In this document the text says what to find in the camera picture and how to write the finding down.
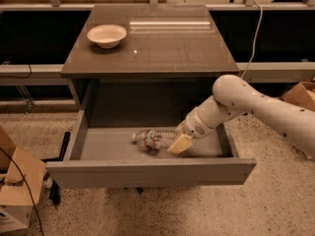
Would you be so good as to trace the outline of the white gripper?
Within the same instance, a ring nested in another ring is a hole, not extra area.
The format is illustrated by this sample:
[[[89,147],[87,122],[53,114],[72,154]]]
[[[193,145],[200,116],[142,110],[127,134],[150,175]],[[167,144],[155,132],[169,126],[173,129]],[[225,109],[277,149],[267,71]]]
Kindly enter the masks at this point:
[[[171,143],[168,152],[173,154],[179,154],[193,145],[194,139],[203,139],[209,135],[214,129],[207,126],[201,119],[198,113],[198,108],[195,107],[176,128],[179,134],[175,140]]]

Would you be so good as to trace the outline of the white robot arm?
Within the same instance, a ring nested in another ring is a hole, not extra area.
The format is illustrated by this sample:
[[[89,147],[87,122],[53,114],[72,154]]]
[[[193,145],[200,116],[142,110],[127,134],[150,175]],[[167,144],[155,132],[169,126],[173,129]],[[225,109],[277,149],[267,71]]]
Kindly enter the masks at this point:
[[[213,84],[213,94],[195,107],[177,126],[168,151],[179,154],[203,139],[217,126],[246,112],[263,122],[296,148],[315,156],[315,112],[266,96],[234,75],[223,75]]]

